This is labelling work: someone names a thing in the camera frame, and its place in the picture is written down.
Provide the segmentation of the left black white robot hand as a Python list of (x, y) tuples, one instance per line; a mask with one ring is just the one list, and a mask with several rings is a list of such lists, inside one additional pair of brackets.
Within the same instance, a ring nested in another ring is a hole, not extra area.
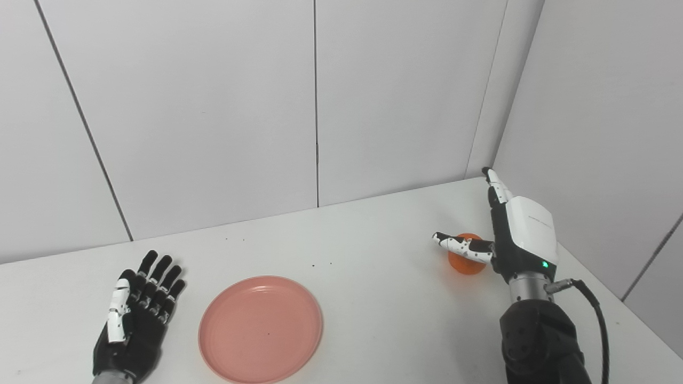
[(142, 383), (156, 369), (186, 282), (182, 268), (155, 250), (138, 270), (126, 269), (110, 297), (107, 321), (93, 348), (93, 383)]

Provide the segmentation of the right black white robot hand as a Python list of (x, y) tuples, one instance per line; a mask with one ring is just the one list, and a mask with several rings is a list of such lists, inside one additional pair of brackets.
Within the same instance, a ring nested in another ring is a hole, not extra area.
[(432, 239), (461, 259), (493, 266), (506, 282), (523, 273), (554, 282), (559, 256), (552, 214), (540, 203), (512, 194), (492, 167), (481, 172), (488, 183), (494, 240), (444, 233), (434, 233)]

